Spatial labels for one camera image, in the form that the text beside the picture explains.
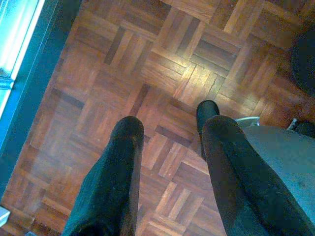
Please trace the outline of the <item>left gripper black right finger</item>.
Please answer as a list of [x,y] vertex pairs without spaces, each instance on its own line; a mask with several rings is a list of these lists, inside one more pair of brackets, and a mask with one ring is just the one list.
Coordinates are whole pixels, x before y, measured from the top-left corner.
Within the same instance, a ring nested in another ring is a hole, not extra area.
[[201,140],[227,235],[314,235],[313,138],[212,116],[201,119]]

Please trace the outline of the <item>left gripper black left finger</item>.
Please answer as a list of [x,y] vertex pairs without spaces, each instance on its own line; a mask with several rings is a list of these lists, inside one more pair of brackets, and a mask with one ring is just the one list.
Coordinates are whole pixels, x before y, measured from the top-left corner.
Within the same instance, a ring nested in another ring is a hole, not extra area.
[[81,184],[62,235],[135,235],[143,144],[144,126],[138,118],[117,122]]

